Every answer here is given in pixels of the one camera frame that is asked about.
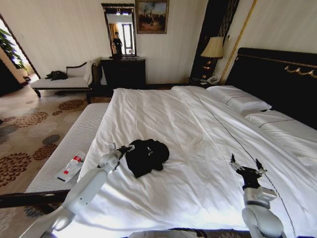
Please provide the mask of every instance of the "robotic hand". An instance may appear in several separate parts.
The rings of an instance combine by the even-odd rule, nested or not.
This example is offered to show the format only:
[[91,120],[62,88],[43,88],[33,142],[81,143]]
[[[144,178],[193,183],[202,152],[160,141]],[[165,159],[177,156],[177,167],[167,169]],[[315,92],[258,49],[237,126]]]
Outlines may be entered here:
[[269,202],[277,197],[276,193],[259,185],[258,179],[266,173],[266,170],[258,160],[256,164],[258,170],[240,166],[232,154],[230,165],[244,180],[243,221],[248,226],[252,238],[286,238],[282,222],[270,211]]
[[116,170],[120,159],[133,145],[116,149],[109,145],[110,153],[101,157],[97,168],[88,171],[69,191],[63,204],[50,214],[37,219],[20,238],[51,237],[53,230],[60,231],[67,227],[75,216],[96,196],[105,183],[108,174]]

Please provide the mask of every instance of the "patterned carpet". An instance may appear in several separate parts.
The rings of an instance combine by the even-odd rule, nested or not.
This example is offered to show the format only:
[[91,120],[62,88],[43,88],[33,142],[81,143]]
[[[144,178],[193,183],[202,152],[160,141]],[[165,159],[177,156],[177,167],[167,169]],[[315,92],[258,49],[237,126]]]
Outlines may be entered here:
[[[0,97],[0,194],[25,191],[87,105],[83,92],[41,94],[25,86]],[[39,215],[32,207],[0,209],[0,237],[19,237]]]

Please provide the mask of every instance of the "telephone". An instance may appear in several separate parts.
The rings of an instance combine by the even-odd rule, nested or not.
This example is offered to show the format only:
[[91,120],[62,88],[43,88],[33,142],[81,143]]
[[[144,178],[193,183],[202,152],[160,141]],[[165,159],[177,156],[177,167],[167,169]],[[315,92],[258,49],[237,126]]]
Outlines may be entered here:
[[206,80],[207,83],[210,85],[217,85],[220,79],[217,76],[210,77],[209,79]]

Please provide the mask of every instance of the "black bag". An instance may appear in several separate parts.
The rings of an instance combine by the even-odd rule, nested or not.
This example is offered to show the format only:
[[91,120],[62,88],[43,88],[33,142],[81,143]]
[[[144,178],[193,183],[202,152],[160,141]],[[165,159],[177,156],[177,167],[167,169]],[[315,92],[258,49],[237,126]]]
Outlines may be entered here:
[[130,145],[134,145],[134,150],[125,154],[129,169],[136,178],[139,178],[152,169],[163,170],[165,161],[168,160],[168,147],[159,141],[135,140]]
[[46,76],[47,77],[45,79],[51,78],[51,81],[68,78],[67,74],[62,72],[62,71],[52,71],[50,74],[48,74]]

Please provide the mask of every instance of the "wall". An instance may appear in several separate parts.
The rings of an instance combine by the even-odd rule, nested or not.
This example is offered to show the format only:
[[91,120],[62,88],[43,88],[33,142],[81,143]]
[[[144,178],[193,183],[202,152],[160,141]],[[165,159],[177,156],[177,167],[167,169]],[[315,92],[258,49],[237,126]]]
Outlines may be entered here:
[[[170,0],[167,34],[136,35],[147,83],[190,75],[208,0]],[[111,55],[101,2],[134,0],[1,0],[1,14],[41,77]]]
[[[216,75],[222,75],[253,0],[240,0],[224,45],[224,57],[218,61]],[[316,0],[257,0],[238,44],[240,47],[317,53]],[[224,75],[227,78],[234,57]]]
[[0,59],[3,61],[3,63],[7,66],[7,68],[11,71],[13,76],[19,81],[19,83],[24,83],[25,80],[22,77],[21,73],[16,69],[14,64],[11,62],[9,57],[6,55],[6,53],[3,51],[3,49],[0,47]]

